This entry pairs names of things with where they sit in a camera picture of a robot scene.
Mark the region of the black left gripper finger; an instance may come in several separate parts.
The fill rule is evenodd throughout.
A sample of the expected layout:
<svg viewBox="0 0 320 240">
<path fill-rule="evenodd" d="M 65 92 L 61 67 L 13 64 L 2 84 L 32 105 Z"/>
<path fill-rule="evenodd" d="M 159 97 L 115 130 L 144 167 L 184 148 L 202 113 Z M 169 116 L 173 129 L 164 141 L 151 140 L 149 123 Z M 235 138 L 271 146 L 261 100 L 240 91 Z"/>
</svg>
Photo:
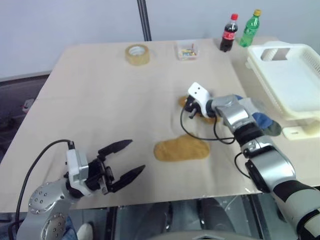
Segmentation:
<svg viewBox="0 0 320 240">
<path fill-rule="evenodd" d="M 124 140 L 120 140 L 117 142 L 114 142 L 100 150 L 98 150 L 98 155 L 97 158 L 101 161 L 105 161 L 106 160 L 106 156 L 110 155 L 110 154 L 115 154 L 121 150 L 123 150 L 124 148 L 126 148 L 129 144 L 131 144 L 133 142 L 132 139 L 124 139 Z"/>
<path fill-rule="evenodd" d="M 145 165 L 141 165 L 123 174 L 118 181 L 110 185 L 109 192 L 116 193 L 132 183 L 142 173 L 145 167 Z"/>
</svg>

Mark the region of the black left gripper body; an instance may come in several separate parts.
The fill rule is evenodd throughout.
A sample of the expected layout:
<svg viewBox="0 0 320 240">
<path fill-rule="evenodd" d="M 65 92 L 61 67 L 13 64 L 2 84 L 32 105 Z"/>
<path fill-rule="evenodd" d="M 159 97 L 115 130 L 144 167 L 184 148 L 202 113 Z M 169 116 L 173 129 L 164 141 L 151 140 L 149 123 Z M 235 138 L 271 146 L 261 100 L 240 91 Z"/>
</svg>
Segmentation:
<svg viewBox="0 0 320 240">
<path fill-rule="evenodd" d="M 105 166 L 104 160 L 97 157 L 88 165 L 88 177 L 85 185 L 91 191 L 101 190 L 103 195 L 112 192 L 112 184 L 115 180 L 109 166 Z"/>
</svg>

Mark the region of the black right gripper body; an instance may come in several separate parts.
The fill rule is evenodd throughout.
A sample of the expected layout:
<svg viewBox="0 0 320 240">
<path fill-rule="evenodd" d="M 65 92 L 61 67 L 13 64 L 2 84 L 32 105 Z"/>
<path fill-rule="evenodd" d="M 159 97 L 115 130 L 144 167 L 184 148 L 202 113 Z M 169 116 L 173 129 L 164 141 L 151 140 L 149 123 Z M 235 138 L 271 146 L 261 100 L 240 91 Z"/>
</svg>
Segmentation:
<svg viewBox="0 0 320 240">
<path fill-rule="evenodd" d="M 195 116 L 201 117 L 201 107 L 196 102 L 196 100 L 191 96 L 188 95 L 184 104 L 184 110 L 188 112 L 188 117 L 193 119 Z"/>
</svg>

